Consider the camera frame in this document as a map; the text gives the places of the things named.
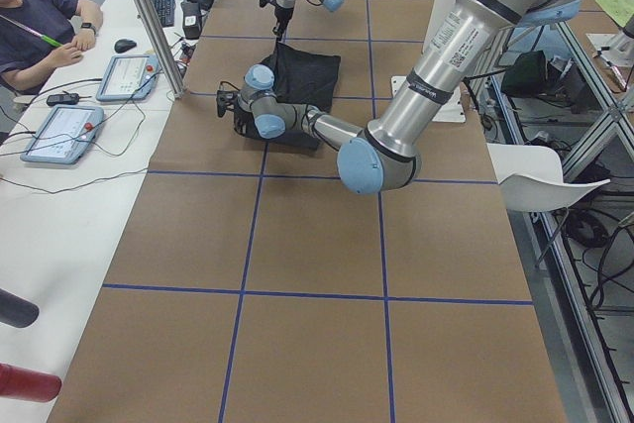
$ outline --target black mouse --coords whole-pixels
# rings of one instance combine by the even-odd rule
[[[121,39],[115,42],[115,52],[124,53],[129,49],[133,49],[136,45],[137,43],[134,40]]]

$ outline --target white table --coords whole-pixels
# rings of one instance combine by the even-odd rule
[[[169,44],[178,40],[182,14],[176,0],[175,27],[166,28]],[[106,0],[102,6],[104,25],[97,46],[83,61],[60,68],[44,89],[69,81],[101,77],[116,40],[129,38],[138,46],[130,51],[152,49],[132,0]],[[63,89],[93,95],[97,83],[79,83]],[[36,130],[50,108],[43,95],[23,115],[21,123]],[[111,157],[91,146],[73,166],[42,166],[22,162],[19,155],[0,157],[0,174],[14,182],[59,190],[102,177],[143,170],[159,141],[169,114],[172,95],[160,76],[150,96],[139,102],[146,119],[139,134],[120,157]],[[97,104],[94,99],[86,104]],[[101,105],[110,116],[118,104]],[[131,141],[143,114],[126,105],[109,119],[97,144],[119,153]],[[16,126],[14,132],[21,131]],[[26,136],[9,139],[0,155],[18,153]],[[2,265],[0,288],[36,303],[37,321],[25,329],[0,324],[0,362],[59,375],[64,378],[97,297],[145,173],[95,183],[55,195],[0,181]],[[0,398],[0,421],[45,422],[51,403],[33,403]]]

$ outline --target red cylinder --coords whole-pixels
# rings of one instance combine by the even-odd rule
[[[51,401],[61,389],[56,375],[0,364],[0,396],[29,401]]]

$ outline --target wristwatch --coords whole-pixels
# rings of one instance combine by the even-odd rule
[[[97,28],[94,25],[92,25],[90,22],[84,22],[83,24],[81,24],[81,28],[90,29],[94,32],[95,37],[97,36]]]

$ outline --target keyboard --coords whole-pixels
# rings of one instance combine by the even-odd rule
[[[157,9],[158,19],[163,27],[173,27],[175,0],[152,0]]]

